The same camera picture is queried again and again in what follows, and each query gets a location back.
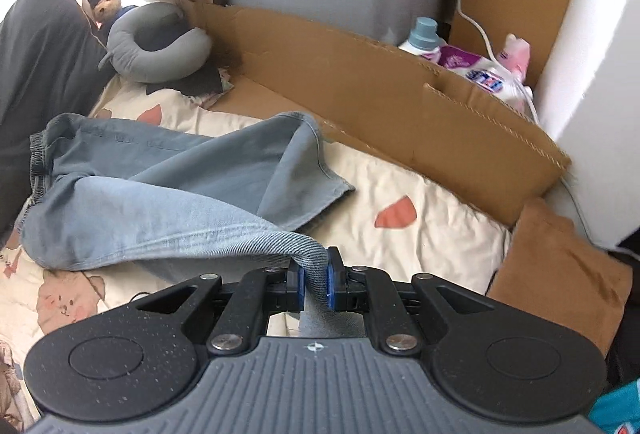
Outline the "dark grey pillow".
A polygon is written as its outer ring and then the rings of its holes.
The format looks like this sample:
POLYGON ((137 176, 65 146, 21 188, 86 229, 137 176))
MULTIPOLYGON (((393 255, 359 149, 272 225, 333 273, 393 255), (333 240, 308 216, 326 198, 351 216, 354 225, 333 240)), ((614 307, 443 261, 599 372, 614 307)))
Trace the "dark grey pillow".
POLYGON ((58 114, 89 114, 114 68, 76 0, 17 0, 1 23, 1 240, 32 193, 29 138, 58 114))

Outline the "brown cardboard sheet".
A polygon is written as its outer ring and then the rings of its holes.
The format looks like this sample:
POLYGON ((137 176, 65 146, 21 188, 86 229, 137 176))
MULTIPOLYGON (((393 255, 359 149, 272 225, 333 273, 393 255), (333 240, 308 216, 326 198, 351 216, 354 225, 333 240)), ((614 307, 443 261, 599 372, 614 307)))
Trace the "brown cardboard sheet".
POLYGON ((187 2, 233 88, 221 112, 300 111, 326 138, 407 167, 505 225, 567 172, 535 123, 463 77, 299 16, 187 2))

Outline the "black cloth under neck pillow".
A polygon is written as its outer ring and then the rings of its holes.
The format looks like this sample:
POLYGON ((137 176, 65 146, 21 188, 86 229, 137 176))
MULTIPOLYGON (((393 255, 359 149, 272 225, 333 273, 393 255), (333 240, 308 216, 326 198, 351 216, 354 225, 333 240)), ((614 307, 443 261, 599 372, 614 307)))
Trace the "black cloth under neck pillow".
POLYGON ((146 94, 163 89, 177 90, 186 97, 201 97, 206 94, 223 94, 230 89, 227 71, 216 65, 205 64, 198 71, 185 78, 168 80, 167 82, 151 82, 146 85, 146 94))

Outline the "white laundry detergent bottle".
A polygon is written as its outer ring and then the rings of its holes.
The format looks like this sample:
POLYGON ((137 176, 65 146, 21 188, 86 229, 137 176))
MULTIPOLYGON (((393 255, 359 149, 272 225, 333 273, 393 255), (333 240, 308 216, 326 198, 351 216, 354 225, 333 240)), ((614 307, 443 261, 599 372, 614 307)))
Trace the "white laundry detergent bottle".
POLYGON ((446 42, 437 33, 437 22, 428 16, 419 16, 410 30, 409 37, 400 46, 404 50, 427 61, 437 63, 446 42))

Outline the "pink white refill pouch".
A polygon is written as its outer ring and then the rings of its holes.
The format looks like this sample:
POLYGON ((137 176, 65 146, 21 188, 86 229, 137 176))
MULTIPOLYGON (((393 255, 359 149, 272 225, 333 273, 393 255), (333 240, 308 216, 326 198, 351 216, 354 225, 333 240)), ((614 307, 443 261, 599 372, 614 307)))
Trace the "pink white refill pouch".
POLYGON ((506 35, 495 61, 450 45, 424 53, 423 58, 466 78, 536 122, 533 91, 525 85, 530 60, 530 45, 525 39, 506 35))

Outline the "blue-grey denim pants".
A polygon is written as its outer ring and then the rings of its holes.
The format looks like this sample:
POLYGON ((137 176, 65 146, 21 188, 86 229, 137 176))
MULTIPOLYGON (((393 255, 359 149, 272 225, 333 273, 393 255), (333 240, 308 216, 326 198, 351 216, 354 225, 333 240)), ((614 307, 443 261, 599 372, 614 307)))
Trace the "blue-grey denim pants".
POLYGON ((328 251, 309 235, 352 191, 323 154, 314 119, 282 113, 220 137, 62 114, 30 139, 32 197, 17 223, 49 269, 134 261, 179 282, 233 279, 280 261, 306 275, 302 336, 359 336, 362 321, 326 300, 328 251))

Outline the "brown suede cushion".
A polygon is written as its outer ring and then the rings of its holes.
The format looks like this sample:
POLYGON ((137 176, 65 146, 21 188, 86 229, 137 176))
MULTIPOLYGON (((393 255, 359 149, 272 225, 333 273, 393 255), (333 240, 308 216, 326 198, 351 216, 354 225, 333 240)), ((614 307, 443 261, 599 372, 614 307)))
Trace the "brown suede cushion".
POLYGON ((544 200, 533 199, 523 207, 487 295, 582 334, 606 355, 631 287, 629 266, 590 245, 544 200))

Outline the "brown teddy bear toy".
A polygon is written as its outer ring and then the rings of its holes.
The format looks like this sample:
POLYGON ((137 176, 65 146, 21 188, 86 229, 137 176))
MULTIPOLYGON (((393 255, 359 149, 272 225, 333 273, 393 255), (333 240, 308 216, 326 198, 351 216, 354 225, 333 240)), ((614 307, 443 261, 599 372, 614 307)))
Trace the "brown teddy bear toy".
POLYGON ((98 28, 103 39, 108 37, 114 23, 124 14, 136 8, 124 6, 121 0, 82 0, 82 10, 98 28))

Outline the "grey U-shaped neck pillow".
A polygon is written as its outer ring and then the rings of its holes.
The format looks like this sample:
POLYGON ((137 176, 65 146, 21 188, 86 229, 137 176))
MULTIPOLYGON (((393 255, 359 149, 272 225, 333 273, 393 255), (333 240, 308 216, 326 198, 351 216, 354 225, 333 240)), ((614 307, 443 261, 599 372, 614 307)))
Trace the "grey U-shaped neck pillow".
POLYGON ((110 64, 134 82, 172 82, 197 72, 212 47, 212 38, 192 27, 178 6, 152 2, 132 8, 112 24, 98 69, 110 64))

